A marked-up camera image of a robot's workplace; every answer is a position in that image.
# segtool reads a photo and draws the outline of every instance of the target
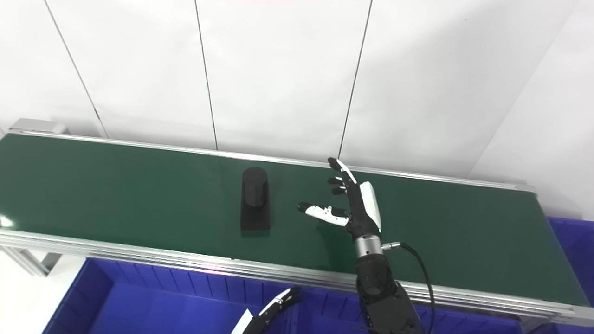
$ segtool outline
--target black fingertip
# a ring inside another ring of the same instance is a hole
[[[340,168],[340,165],[338,164],[338,161],[336,160],[336,158],[329,157],[328,163],[330,164],[330,168],[334,169],[335,171],[340,172],[341,168]]]
[[[334,188],[334,189],[332,189],[332,194],[333,195],[346,194],[346,190],[344,188]]]
[[[342,184],[342,180],[339,180],[337,178],[329,178],[328,183],[329,184]]]
[[[311,207],[313,204],[309,204],[307,202],[299,202],[299,204],[297,204],[297,210],[305,213],[305,211],[307,210],[307,208]]]

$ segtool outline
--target black cable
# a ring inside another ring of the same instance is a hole
[[[435,296],[433,295],[433,287],[431,286],[431,281],[429,280],[429,273],[427,273],[427,268],[423,264],[423,260],[421,260],[421,256],[419,253],[415,251],[409,244],[405,242],[401,242],[400,246],[411,253],[414,257],[416,257],[419,265],[421,266],[421,270],[423,270],[423,275],[425,276],[425,283],[427,284],[427,288],[429,289],[429,299],[431,300],[431,322],[429,324],[429,331],[428,334],[432,334],[433,326],[435,325]]]

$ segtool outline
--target metal leg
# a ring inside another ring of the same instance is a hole
[[[43,261],[39,261],[25,248],[0,246],[0,248],[21,268],[33,276],[46,277],[53,269],[62,254],[48,253]]]

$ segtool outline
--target cable connector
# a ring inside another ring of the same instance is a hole
[[[398,248],[398,247],[400,247],[399,242],[388,242],[387,244],[383,244],[381,246],[381,250],[388,251],[388,250],[391,250],[393,248]]]

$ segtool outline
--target white wall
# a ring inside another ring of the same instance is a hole
[[[575,3],[374,1],[341,158],[466,177]]]
[[[0,1],[0,128],[17,119],[105,136],[43,1]]]
[[[547,213],[594,218],[594,14],[576,3],[375,0],[359,62],[369,0],[4,1],[0,128],[342,148],[356,165],[528,182]]]
[[[547,214],[594,220],[593,59],[581,0],[469,176],[526,182]]]

